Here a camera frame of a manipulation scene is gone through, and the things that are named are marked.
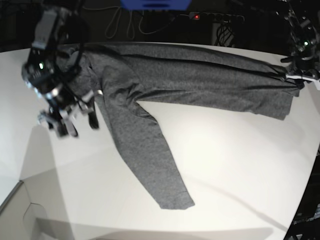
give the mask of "cable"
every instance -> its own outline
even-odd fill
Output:
[[[104,10],[116,9],[112,16],[111,22],[108,24],[108,26],[105,28],[105,31],[104,31],[104,36],[107,39],[113,39],[116,36],[119,28],[121,15],[122,15],[122,10],[123,10],[122,6],[108,6],[108,7],[102,7],[102,8],[88,8],[83,6],[82,8],[87,11],[104,11]],[[133,11],[129,11],[129,15],[130,17],[129,17],[129,24],[126,29],[126,37],[129,40],[133,40],[136,37],[135,27],[133,25]],[[115,30],[111,35],[109,35],[110,28],[112,27],[114,22],[115,22]]]
[[[145,11],[144,11],[144,10],[142,11],[142,16],[143,16],[143,17],[141,17],[141,20],[140,20],[140,22],[139,22],[139,26],[138,26],[138,27],[139,27],[140,33],[142,33],[143,35],[151,35],[151,34],[155,34],[155,33],[161,32],[162,30],[164,30],[164,29],[166,29],[167,27],[169,27],[169,25],[172,24],[172,23],[174,22],[174,20],[176,20],[176,17],[174,17],[174,19],[172,19],[171,22],[169,22],[167,25],[165,25],[165,26],[163,26],[163,27],[161,27],[161,28],[159,28],[159,29],[157,29],[157,30],[155,30],[155,31],[144,32],[144,31],[142,31],[142,29],[141,29],[141,24],[142,24],[142,21],[143,21],[144,16],[145,16]]]
[[[226,24],[221,24],[218,29],[216,30],[216,41],[214,43],[215,46],[225,47],[227,41],[234,36],[233,30],[230,26]]]

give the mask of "white cable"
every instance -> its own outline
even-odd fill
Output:
[[[120,22],[121,15],[122,15],[122,9],[123,9],[122,6],[108,6],[108,7],[103,7],[103,8],[87,8],[87,7],[82,7],[82,8],[85,10],[88,10],[88,11],[103,11],[103,10],[109,10],[109,9],[116,9],[113,16],[112,16],[111,22],[108,24],[108,26],[105,28],[105,31],[104,31],[104,36],[107,39],[113,39],[116,36],[116,34],[118,32],[119,22]],[[133,40],[136,36],[135,27],[133,25],[133,11],[129,11],[129,14],[130,14],[130,17],[129,17],[129,24],[126,29],[126,37],[130,40]],[[115,19],[116,19],[116,23],[115,23],[116,25],[115,25],[114,33],[112,35],[108,35],[108,32],[109,32],[110,28],[112,27]],[[129,36],[130,29],[132,29],[132,36]]]

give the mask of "sweater sleeve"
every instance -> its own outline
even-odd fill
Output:
[[[86,53],[82,71],[72,82],[76,93],[88,83],[115,146],[126,165],[162,209],[184,210],[194,205],[156,119],[137,99],[145,91],[135,73],[114,56]]]

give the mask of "gray fabric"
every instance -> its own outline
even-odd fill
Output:
[[[70,64],[77,46],[67,52],[72,55]],[[251,112],[283,120],[293,96],[299,95],[294,82],[281,80],[284,68],[204,48],[91,44],[86,46],[81,67],[70,87],[79,95],[90,89],[103,91],[95,101],[114,143],[162,209],[187,209],[194,202],[157,121],[138,100]]]

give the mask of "blue box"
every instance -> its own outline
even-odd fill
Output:
[[[181,10],[188,8],[191,0],[121,0],[128,10]]]

